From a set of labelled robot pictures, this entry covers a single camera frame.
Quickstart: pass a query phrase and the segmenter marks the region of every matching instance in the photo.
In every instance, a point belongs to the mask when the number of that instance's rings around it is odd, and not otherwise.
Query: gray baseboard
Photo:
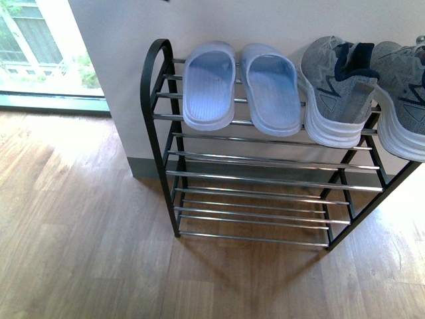
[[[127,158],[133,176],[138,179],[158,179],[158,172],[153,159]],[[176,161],[170,161],[169,169],[177,166]],[[327,182],[332,171],[320,171],[316,169],[292,169],[277,167],[260,167],[246,165],[223,165],[209,163],[187,163],[189,171],[215,173],[223,175],[267,177],[276,179],[289,179],[296,181],[320,181]],[[351,185],[364,185],[380,187],[378,177],[375,173],[357,173],[347,171],[347,180]]]

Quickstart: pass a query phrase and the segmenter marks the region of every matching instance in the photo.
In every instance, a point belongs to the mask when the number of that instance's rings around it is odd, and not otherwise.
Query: chrome bar
[[[193,233],[191,231],[180,231],[182,235],[189,236],[203,236],[203,237],[215,237],[215,238],[226,238],[226,239],[241,239],[245,241],[262,241],[266,243],[280,243],[280,244],[291,244],[291,245],[304,245],[304,246],[315,246],[315,247],[329,247],[328,244],[321,243],[308,243],[304,241],[282,241],[279,239],[265,239],[265,238],[255,238],[255,237],[243,237],[243,236],[230,236],[230,235],[214,235],[214,234],[205,234],[205,233]]]
[[[325,211],[314,211],[309,209],[294,209],[286,207],[273,207],[273,206],[261,206],[261,205],[248,205],[248,204],[232,204],[232,203],[216,203],[213,201],[193,201],[191,199],[184,199],[183,203],[189,204],[203,204],[203,205],[219,205],[219,206],[231,206],[231,207],[243,207],[243,208],[255,208],[255,209],[274,209],[276,211],[293,211],[294,213],[315,213],[324,214]]]
[[[255,224],[255,225],[283,226],[283,227],[295,227],[295,228],[306,228],[306,229],[322,229],[324,231],[329,229],[329,227],[326,227],[326,226],[304,226],[304,225],[296,225],[296,224],[273,223],[268,221],[243,221],[241,219],[226,219],[226,218],[201,217],[201,216],[190,216],[190,215],[180,215],[180,217],[188,218],[188,219],[201,219],[205,221],[228,221],[231,223],[246,223],[246,224]]]
[[[191,194],[204,194],[204,195],[220,195],[220,196],[233,196],[233,197],[247,197],[255,199],[276,199],[280,201],[297,201],[300,203],[312,203],[312,204],[335,204],[335,205],[348,205],[346,201],[328,201],[324,199],[302,199],[299,197],[284,197],[279,195],[249,195],[245,193],[228,193],[226,191],[203,191],[198,189],[187,189],[187,188],[176,188],[176,191]]]
[[[317,148],[327,148],[326,146],[311,143],[311,142],[293,142],[293,141],[282,141],[282,140],[267,140],[262,138],[238,138],[233,136],[218,136],[218,135],[207,135],[207,134],[188,134],[188,133],[173,133],[176,137],[182,138],[200,138],[207,140],[223,140],[233,142],[248,142],[248,143],[263,143],[263,144],[281,144],[289,146],[308,146]],[[372,148],[367,146],[355,146],[354,148],[347,148],[344,150],[356,150],[356,151],[370,151]]]
[[[164,74],[164,78],[167,79],[167,80],[182,81],[183,80],[183,75]],[[242,84],[242,81],[239,78],[237,78],[234,82],[236,84]]]
[[[306,194],[294,194],[294,193],[272,193],[269,191],[249,191],[246,189],[235,189],[235,188],[222,188],[222,187],[203,187],[203,186],[189,186],[190,189],[202,189],[208,191],[228,191],[228,192],[237,192],[245,194],[256,194],[256,195],[278,195],[278,196],[287,196],[287,197],[299,197],[299,198],[314,198],[321,199],[318,195],[306,195]]]
[[[185,177],[194,177],[194,178],[208,178],[208,179],[220,179],[225,181],[250,181],[254,183],[265,183],[265,184],[276,184],[276,185],[291,185],[298,187],[318,187],[318,188],[330,188],[330,189],[351,189],[353,191],[376,191],[381,192],[383,188],[381,187],[370,187],[370,186],[352,186],[352,185],[338,185],[332,183],[318,183],[318,182],[308,182],[308,181],[294,181],[287,179],[272,179],[272,178],[263,178],[263,177],[242,177],[234,175],[219,175],[219,174],[210,174],[210,173],[195,173],[188,171],[166,171],[167,175],[172,176],[185,176]]]
[[[186,62],[186,59],[184,58],[174,58],[173,59],[173,63],[177,63],[177,64],[184,64]]]
[[[182,93],[166,93],[166,92],[158,92],[157,93],[158,98],[177,98],[181,100],[183,98]],[[248,103],[247,99],[245,98],[235,98],[235,103]]]
[[[378,170],[379,166],[369,166],[369,165],[356,165],[356,164],[341,164],[341,163],[320,163],[314,161],[296,161],[291,159],[276,159],[276,158],[257,158],[253,156],[230,156],[230,155],[218,155],[218,154],[201,154],[195,152],[179,152],[169,150],[168,154],[176,155],[176,156],[185,156],[186,158],[196,158],[196,159],[214,159],[219,160],[224,163],[226,162],[234,162],[244,163],[244,161],[259,161],[266,163],[276,163],[282,166],[296,166],[300,168],[310,168],[310,169],[365,169],[365,170]]]
[[[194,211],[196,213],[206,213],[206,214],[221,214],[221,215],[234,215],[234,216],[245,216],[245,217],[282,219],[286,221],[299,221],[302,223],[350,225],[349,221],[340,221],[337,219],[321,219],[321,218],[294,217],[294,216],[269,215],[269,214],[258,214],[258,213],[243,213],[239,211],[214,211],[212,209],[199,209],[199,208],[179,207],[179,206],[174,206],[174,210],[175,211]]]
[[[154,114],[154,120],[170,120],[170,121],[183,121],[183,115],[172,115],[172,114]],[[233,120],[230,124],[232,125],[241,125],[241,126],[254,126],[250,120]],[[371,128],[363,128],[361,130],[362,135],[366,136],[375,136],[378,135],[376,130]]]

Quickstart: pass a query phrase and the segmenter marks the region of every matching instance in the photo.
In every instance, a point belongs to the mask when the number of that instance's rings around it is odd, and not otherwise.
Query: glass window
[[[0,16],[0,62],[28,62],[18,42]]]

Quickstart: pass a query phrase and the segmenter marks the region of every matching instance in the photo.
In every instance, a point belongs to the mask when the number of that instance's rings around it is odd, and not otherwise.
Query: hardwood floor
[[[0,318],[425,318],[425,167],[335,250],[176,239],[111,119],[0,113]]]

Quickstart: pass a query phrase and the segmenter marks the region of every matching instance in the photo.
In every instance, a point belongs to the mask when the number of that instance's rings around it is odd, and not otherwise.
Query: metal shoe rack
[[[155,59],[160,52],[163,53],[163,63],[151,86]],[[325,146],[279,138],[222,135],[220,130],[213,134],[183,132],[179,105],[183,95],[177,92],[177,82],[182,80],[182,76],[175,74],[175,64],[178,63],[184,63],[184,60],[173,58],[171,43],[167,39],[156,40],[146,56],[140,86],[141,109],[176,237],[193,235],[246,239],[331,250],[420,165],[409,161],[393,178],[386,174],[373,140],[377,134],[373,128],[379,118],[379,106],[373,108],[358,146],[348,149],[339,163],[188,152],[185,146],[188,148],[189,143],[185,145],[185,142],[193,139],[232,144],[274,144],[276,148],[302,147],[312,150]],[[162,92],[165,82],[168,92]],[[155,113],[159,99],[169,99],[171,113]],[[236,107],[240,107],[238,104],[243,107],[246,100],[237,98],[235,102]],[[171,123],[163,151],[155,127],[155,122],[159,120]],[[233,120],[231,125],[253,126],[250,120]],[[357,152],[368,153],[373,165],[352,164]],[[226,167],[236,165],[235,171],[238,173],[208,170],[220,163]],[[252,168],[258,170],[259,166],[280,167],[285,171],[308,169],[332,172],[326,181],[251,176]],[[380,185],[351,185],[346,172],[351,169],[375,172]],[[354,191],[370,198],[360,209],[353,201]],[[334,199],[330,194],[337,192],[340,195]]]

